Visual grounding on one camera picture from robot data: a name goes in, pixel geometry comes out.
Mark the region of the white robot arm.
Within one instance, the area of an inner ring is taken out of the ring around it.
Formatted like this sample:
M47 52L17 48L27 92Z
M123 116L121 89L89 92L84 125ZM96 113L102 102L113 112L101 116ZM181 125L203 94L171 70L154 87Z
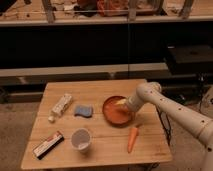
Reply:
M165 97L158 82L139 84L131 96L116 102L116 109L136 113L146 103L155 105L205 147L201 171L213 171L213 119Z

